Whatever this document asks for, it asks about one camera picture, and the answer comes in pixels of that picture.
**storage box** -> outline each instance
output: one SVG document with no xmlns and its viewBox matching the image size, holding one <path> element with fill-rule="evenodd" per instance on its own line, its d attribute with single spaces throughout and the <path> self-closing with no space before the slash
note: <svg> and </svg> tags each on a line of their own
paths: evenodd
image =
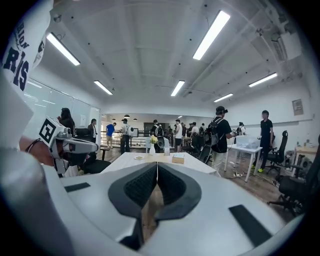
<svg viewBox="0 0 320 256">
<path fill-rule="evenodd" d="M 185 163 L 185 155 L 182 153 L 173 154 L 172 163 L 184 164 Z"/>
<path fill-rule="evenodd" d="M 260 146 L 260 141 L 257 137 L 249 135 L 239 135 L 236 137 L 236 146 L 245 149 L 256 149 Z"/>
</svg>

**flower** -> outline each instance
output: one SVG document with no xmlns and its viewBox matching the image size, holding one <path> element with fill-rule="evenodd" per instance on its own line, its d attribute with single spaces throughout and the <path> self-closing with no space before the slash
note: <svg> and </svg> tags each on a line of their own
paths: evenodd
<svg viewBox="0 0 320 256">
<path fill-rule="evenodd" d="M 154 135 L 151 136 L 150 138 L 150 143 L 151 144 L 156 144 L 158 142 L 158 138 Z"/>
</svg>

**blue shirt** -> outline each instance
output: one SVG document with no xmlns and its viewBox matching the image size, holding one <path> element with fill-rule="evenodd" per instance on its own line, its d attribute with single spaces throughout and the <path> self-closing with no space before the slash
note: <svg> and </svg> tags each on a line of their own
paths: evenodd
<svg viewBox="0 0 320 256">
<path fill-rule="evenodd" d="M 107 136 L 112 136 L 112 134 L 114 133 L 115 131 L 115 127 L 112 125 L 112 124 L 108 124 L 106 126 L 106 135 Z"/>
</svg>

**plate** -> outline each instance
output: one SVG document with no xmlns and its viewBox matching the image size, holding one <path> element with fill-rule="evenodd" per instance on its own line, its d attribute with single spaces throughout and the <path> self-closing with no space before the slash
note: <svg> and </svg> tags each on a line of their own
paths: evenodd
<svg viewBox="0 0 320 256">
<path fill-rule="evenodd" d="M 144 156 L 141 156 L 141 155 L 137 155 L 134 157 L 135 160 L 142 160 L 144 159 L 145 157 Z"/>
</svg>

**floor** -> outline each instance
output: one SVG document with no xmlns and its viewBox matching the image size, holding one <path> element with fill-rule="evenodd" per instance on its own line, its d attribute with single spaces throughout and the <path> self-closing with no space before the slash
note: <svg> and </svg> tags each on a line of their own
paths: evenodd
<svg viewBox="0 0 320 256">
<path fill-rule="evenodd" d="M 137 153 L 145 153 L 145 149 L 135 149 L 132 148 L 131 152 Z M 113 162 L 120 156 L 120 149 L 119 148 L 112 148 L 109 151 L 105 152 L 105 161 Z M 97 159 L 102 159 L 102 151 L 97 154 Z M 258 176 L 253 176 L 252 174 L 249 177 L 248 182 L 245 182 L 245 175 L 243 177 L 233 177 L 235 169 L 238 173 L 243 173 L 248 171 L 248 166 L 250 163 L 250 155 L 244 155 L 244 158 L 238 158 L 238 163 L 236 164 L 236 168 L 234 168 L 233 162 L 235 160 L 235 153 L 229 152 L 228 164 L 226 171 L 223 171 L 223 167 L 219 172 L 221 177 L 226 179 L 230 179 L 234 183 L 238 184 L 240 187 L 247 190 L 249 193 L 257 197 L 259 200 L 263 202 L 268 201 L 277 201 L 278 197 L 280 196 L 280 192 L 278 187 L 272 184 L 272 180 L 275 180 L 276 172 L 271 171 L 268 175 L 266 173 L 259 173 L 263 179 Z M 146 203 L 144 208 L 142 209 L 142 230 L 144 240 L 146 241 L 152 233 L 156 229 L 156 223 L 153 220 L 153 217 L 157 210 L 163 207 L 163 197 L 158 186 L 155 187 L 153 190 L 149 201 Z M 270 205 L 282 218 L 284 221 L 289 222 L 293 219 L 292 215 L 286 210 L 283 211 L 283 208 L 277 205 Z"/>
</svg>

